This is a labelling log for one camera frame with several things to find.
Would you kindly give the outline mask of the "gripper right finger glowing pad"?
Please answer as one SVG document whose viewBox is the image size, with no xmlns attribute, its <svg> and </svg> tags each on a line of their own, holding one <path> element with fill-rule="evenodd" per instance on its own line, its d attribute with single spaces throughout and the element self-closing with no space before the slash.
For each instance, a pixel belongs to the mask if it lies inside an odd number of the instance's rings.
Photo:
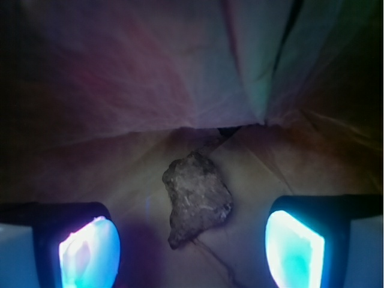
<svg viewBox="0 0 384 288">
<path fill-rule="evenodd" d="M 383 197 L 281 196 L 265 251 L 278 287 L 383 287 Z"/>
</svg>

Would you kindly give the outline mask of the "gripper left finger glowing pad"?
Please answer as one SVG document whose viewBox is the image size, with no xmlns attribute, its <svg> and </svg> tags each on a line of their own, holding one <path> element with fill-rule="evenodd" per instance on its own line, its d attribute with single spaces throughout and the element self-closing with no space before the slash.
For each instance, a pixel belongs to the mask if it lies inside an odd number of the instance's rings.
<svg viewBox="0 0 384 288">
<path fill-rule="evenodd" d="M 1 204 L 1 287 L 112 287 L 120 256 L 101 203 Z"/>
</svg>

